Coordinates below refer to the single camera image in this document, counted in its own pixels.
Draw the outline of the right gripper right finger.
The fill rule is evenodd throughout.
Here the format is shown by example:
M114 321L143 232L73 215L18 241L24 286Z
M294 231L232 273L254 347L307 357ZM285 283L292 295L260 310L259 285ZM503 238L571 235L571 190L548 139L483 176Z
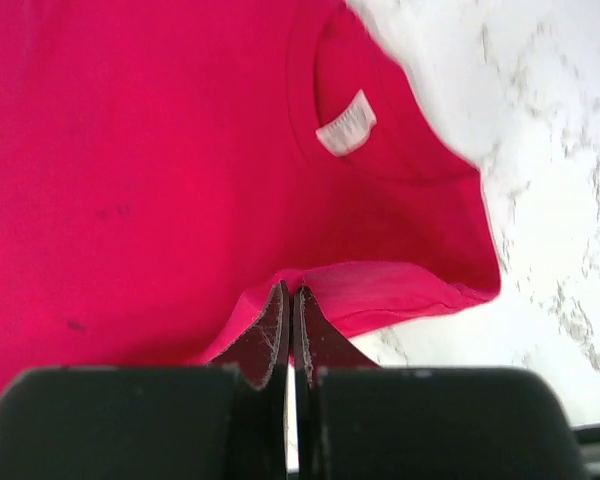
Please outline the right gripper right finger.
M584 479L549 386L516 368L382 368L293 300L303 479Z

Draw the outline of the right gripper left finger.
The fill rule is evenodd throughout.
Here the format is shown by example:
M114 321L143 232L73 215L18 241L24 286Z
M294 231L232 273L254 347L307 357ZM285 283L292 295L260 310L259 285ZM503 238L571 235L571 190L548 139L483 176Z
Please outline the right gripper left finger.
M0 396L0 479L283 479L290 297L198 367L30 370Z

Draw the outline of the red t-shirt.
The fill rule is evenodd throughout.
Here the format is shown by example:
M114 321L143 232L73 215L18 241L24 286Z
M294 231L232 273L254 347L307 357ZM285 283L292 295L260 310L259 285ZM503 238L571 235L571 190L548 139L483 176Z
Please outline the red t-shirt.
M341 1L0 1L0 392L195 365L271 288L356 336L492 300L479 171Z

